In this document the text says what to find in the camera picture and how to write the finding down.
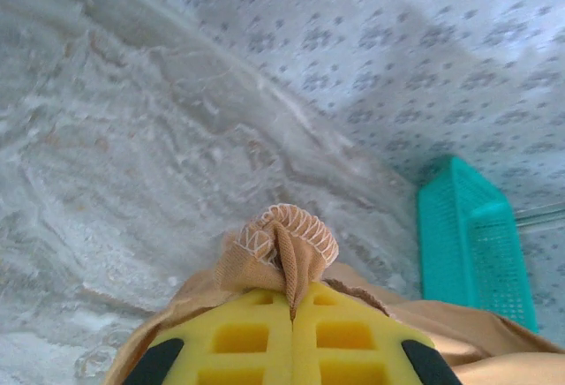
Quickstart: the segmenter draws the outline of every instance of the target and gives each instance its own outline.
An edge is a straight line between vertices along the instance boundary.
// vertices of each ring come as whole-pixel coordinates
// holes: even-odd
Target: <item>patterned wall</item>
[[[565,199],[564,0],[163,0],[408,179],[458,153]]]

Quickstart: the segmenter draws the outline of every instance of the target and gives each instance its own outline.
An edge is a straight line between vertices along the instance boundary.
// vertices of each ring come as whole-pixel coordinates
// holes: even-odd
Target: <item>plastic basket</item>
[[[452,157],[418,193],[425,299],[489,310],[537,332],[512,207],[504,194]]]

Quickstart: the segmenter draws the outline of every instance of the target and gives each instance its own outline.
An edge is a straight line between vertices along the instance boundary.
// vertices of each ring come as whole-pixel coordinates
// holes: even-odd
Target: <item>tan fabric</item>
[[[328,234],[319,219],[294,206],[274,206],[240,233],[228,234],[216,270],[193,275],[161,313],[132,334],[104,383],[121,385],[160,330],[254,287],[285,292],[296,307],[307,284],[322,279],[430,336],[464,385],[565,384],[565,350],[513,321],[437,301],[408,301],[341,263],[324,271],[337,255]]]
[[[219,289],[262,288],[284,292],[290,317],[308,290],[337,257],[338,248],[326,225],[290,204],[272,206],[239,233],[228,233],[215,269]]]

